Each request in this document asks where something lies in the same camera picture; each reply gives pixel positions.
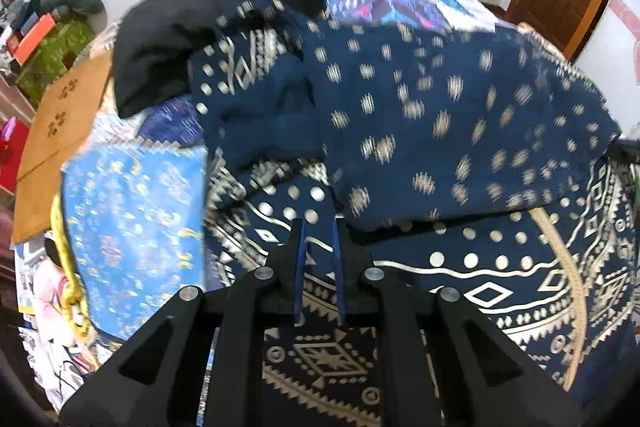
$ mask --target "silver screw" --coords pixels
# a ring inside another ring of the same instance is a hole
[[[367,268],[364,270],[364,277],[370,281],[379,281],[385,276],[385,273],[380,268]]]
[[[198,296],[198,289],[196,286],[185,286],[180,290],[179,295],[183,301],[193,301]]]
[[[273,268],[269,268],[268,266],[260,266],[254,270],[254,276],[256,279],[260,279],[261,281],[266,281],[273,277]]]
[[[440,297],[447,302],[457,302],[460,299],[460,292],[455,288],[443,288],[440,290]]]

